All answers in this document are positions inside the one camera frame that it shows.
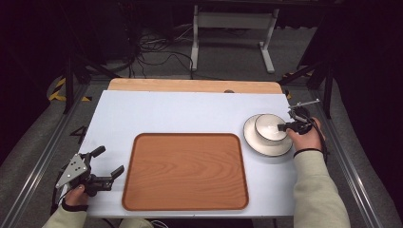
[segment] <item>black wrist strap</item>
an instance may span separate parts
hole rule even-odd
[[[86,209],[88,209],[88,205],[69,206],[66,204],[65,199],[63,199],[63,201],[62,201],[62,207],[63,207],[63,209],[65,209],[69,212],[86,211]]]
[[[300,154],[300,153],[305,152],[305,151],[312,151],[312,150],[318,151],[318,152],[320,152],[320,153],[323,154],[323,152],[320,151],[319,149],[315,149],[315,148],[306,148],[306,149],[300,149],[299,151],[297,151],[297,152],[294,154],[294,158],[296,157],[297,154]]]

